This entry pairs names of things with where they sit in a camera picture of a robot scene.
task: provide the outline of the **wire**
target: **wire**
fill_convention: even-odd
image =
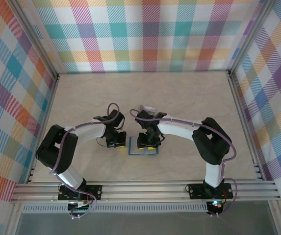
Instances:
[[[220,215],[223,215],[226,212],[228,212],[233,207],[233,205],[235,204],[235,201],[236,201],[236,198],[237,198],[237,183],[236,183],[236,181],[232,178],[225,178],[225,179],[233,181],[233,183],[235,185],[235,195],[234,195],[233,201],[231,202],[230,206],[225,211],[223,211]]]
[[[98,145],[100,145],[100,146],[102,146],[102,147],[107,147],[106,145],[100,144],[100,143],[98,142],[98,139],[99,139],[99,137],[96,138],[96,141],[97,141]]]
[[[177,122],[177,123],[181,123],[181,124],[184,124],[184,125],[189,125],[189,126],[199,126],[199,127],[203,127],[203,128],[206,128],[212,132],[214,132],[215,134],[219,135],[222,139],[224,139],[231,147],[231,149],[233,150],[233,156],[230,157],[230,158],[227,158],[227,159],[224,159],[222,161],[222,170],[221,170],[221,176],[223,177],[224,176],[224,168],[225,168],[225,164],[227,161],[231,161],[233,160],[234,158],[236,158],[236,149],[234,147],[234,145],[232,144],[232,142],[227,138],[225,137],[222,133],[220,133],[219,131],[213,129],[212,127],[210,126],[207,126],[207,125],[204,125],[204,124],[199,124],[199,123],[194,123],[194,122],[191,122],[191,121],[184,121],[184,120],[179,120],[179,119],[171,119],[171,118],[152,118],[152,119],[145,119],[145,118],[139,118],[137,116],[135,116],[132,112],[137,112],[139,113],[138,110],[136,109],[131,109],[129,111],[130,115],[132,117],[134,117],[135,119],[137,120],[141,120],[141,121],[172,121],[172,122]]]
[[[73,210],[71,210],[70,216],[71,216],[72,218],[81,219],[82,217],[84,217],[85,215],[89,214],[89,213],[94,209],[94,207],[95,207],[96,204],[97,204],[97,198],[96,198],[93,194],[88,193],[88,192],[84,192],[84,191],[80,191],[80,190],[77,190],[77,189],[74,189],[74,188],[72,188],[71,186],[69,186],[67,183],[65,183],[60,177],[58,177],[58,175],[56,175],[56,177],[57,177],[58,180],[59,180],[60,182],[62,182],[62,183],[64,184],[64,186],[67,187],[68,189],[70,189],[70,190],[72,190],[72,191],[74,191],[74,192],[78,192],[78,193],[85,194],[85,195],[90,196],[90,197],[93,198],[94,204],[93,204],[91,207],[89,206],[90,209],[89,209],[87,212],[85,212],[84,214],[78,215],[78,216],[74,216]]]
[[[114,116],[114,118],[112,118],[110,120],[107,120],[107,121],[96,121],[96,122],[91,122],[90,121],[90,122],[86,122],[86,123],[83,123],[83,124],[79,124],[79,125],[71,128],[71,129],[69,129],[68,131],[65,132],[65,134],[63,135],[62,140],[61,140],[60,149],[58,151],[58,155],[57,155],[57,159],[56,159],[55,165],[52,168],[52,170],[50,171],[50,174],[55,173],[55,171],[57,169],[57,166],[60,163],[64,141],[65,141],[66,136],[70,132],[72,132],[73,130],[75,130],[77,128],[83,127],[83,126],[94,125],[94,124],[104,124],[104,123],[112,122],[112,121],[114,121],[118,117],[118,115],[120,113],[120,107],[117,105],[117,103],[110,103],[109,106],[107,107],[107,112],[109,112],[111,105],[115,105],[117,107],[117,114]]]
[[[224,159],[222,161],[222,170],[221,170],[221,176],[224,178],[224,168],[225,168],[225,164],[227,161],[231,161],[233,160],[234,158],[236,158],[236,149],[235,149],[235,146],[232,144],[232,142],[227,138],[225,137],[222,133],[220,133],[219,131],[213,129],[212,127],[210,126],[207,126],[207,125],[204,125],[204,124],[199,124],[199,123],[194,123],[194,122],[191,122],[191,121],[184,121],[184,120],[179,120],[179,119],[171,119],[171,118],[152,118],[152,119],[145,119],[145,118],[139,118],[137,116],[135,116],[132,112],[135,111],[137,113],[139,113],[138,110],[136,109],[131,109],[129,111],[130,115],[132,117],[134,117],[135,119],[137,120],[141,120],[141,121],[173,121],[173,122],[177,122],[177,123],[181,123],[181,124],[184,124],[184,125],[192,125],[192,126],[199,126],[199,127],[204,127],[212,132],[214,132],[215,134],[219,135],[222,139],[224,139],[231,147],[231,149],[233,150],[233,156],[230,157],[230,158],[227,158],[227,159]],[[236,181],[232,178],[226,178],[226,180],[232,180],[234,182],[234,185],[235,185],[235,196],[233,198],[233,201],[231,203],[231,205],[229,206],[229,208],[227,208],[224,212],[221,213],[224,214],[226,213],[227,211],[229,211],[231,209],[231,207],[234,205],[235,201],[236,201],[236,197],[237,197],[237,184],[236,184]]]

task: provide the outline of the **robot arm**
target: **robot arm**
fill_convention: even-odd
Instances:
[[[155,117],[153,117],[146,111],[141,111],[138,113],[137,117],[145,119],[165,119],[161,121],[142,121],[136,119],[136,121],[147,130],[146,133],[139,133],[137,140],[138,148],[145,146],[157,147],[161,145],[159,136],[161,135],[163,137],[163,135],[167,134],[194,141],[201,157],[206,162],[206,175],[204,178],[206,186],[210,186],[210,188],[219,187],[219,185],[223,182],[222,159],[229,152],[230,148],[229,144],[224,139],[206,128],[193,125],[188,126],[180,122],[174,122],[172,120],[175,118],[165,113],[158,113]],[[204,121],[196,121],[194,123],[209,126],[230,140],[228,135],[212,118],[207,117]]]
[[[94,119],[105,122],[116,115],[117,110],[113,110],[109,116],[95,117]],[[115,128],[122,125],[124,118],[124,115],[119,113],[117,118],[111,122],[86,125],[67,134],[62,147],[61,158],[54,174],[70,187],[84,191],[86,181],[72,166],[75,148],[81,143],[99,137],[106,139],[107,147],[125,146],[126,132],[118,132]],[[56,164],[59,144],[64,134],[70,129],[71,127],[63,128],[59,125],[52,126],[38,148],[36,158],[49,169],[53,169]]]

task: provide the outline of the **beige floor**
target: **beige floor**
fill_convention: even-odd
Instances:
[[[54,125],[72,126],[106,115],[117,102],[126,117],[127,136],[142,132],[129,115],[138,105],[189,120],[214,118],[231,137],[237,158],[226,165],[225,176],[254,179],[255,171],[224,72],[107,73],[62,75],[47,131]],[[131,156],[128,148],[106,148],[95,140],[77,147],[73,166],[87,181],[201,180],[205,162],[193,142],[166,136],[156,156]],[[32,180],[56,181],[37,162]]]

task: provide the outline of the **plaid fabric backdrop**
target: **plaid fabric backdrop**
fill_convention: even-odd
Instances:
[[[0,0],[0,234],[23,183],[53,79],[5,0]]]
[[[260,160],[281,194],[281,0],[236,75]]]
[[[20,2],[57,70],[71,73],[225,70],[263,0]]]

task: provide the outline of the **white arm segment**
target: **white arm segment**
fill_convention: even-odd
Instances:
[[[163,118],[170,118],[170,119],[179,119],[183,121],[189,121],[189,120],[184,120],[180,118],[173,118],[170,115],[164,116]],[[185,124],[181,124],[178,122],[171,122],[171,121],[160,121],[158,124],[158,128],[160,132],[164,135],[175,135],[175,136],[180,136],[186,139],[189,139],[191,141],[194,141],[192,138],[193,131],[197,130],[199,127],[198,126],[188,126]],[[210,186],[216,188],[219,186],[219,184],[222,182],[222,176],[221,176],[221,169],[222,169],[222,164],[220,165],[211,165],[209,163],[205,164],[205,182],[209,184]]]
[[[88,140],[103,136],[105,128],[106,126],[104,124],[93,124],[77,128],[70,133],[78,136],[77,145],[79,145]]]
[[[210,186],[216,188],[222,182],[221,176],[222,163],[220,165],[212,165],[205,163],[205,177],[204,181]]]
[[[63,182],[75,189],[79,188],[82,183],[82,177],[77,173],[72,165],[70,165],[69,168],[67,168],[67,170],[65,170],[63,173],[58,174],[58,177]]]
[[[77,145],[84,143],[88,140],[101,137],[104,135],[106,126],[104,124],[93,124],[80,127],[70,133],[78,136]],[[77,173],[75,168],[70,165],[66,171],[58,174],[58,177],[63,180],[69,186],[77,189],[82,183],[82,177]]]

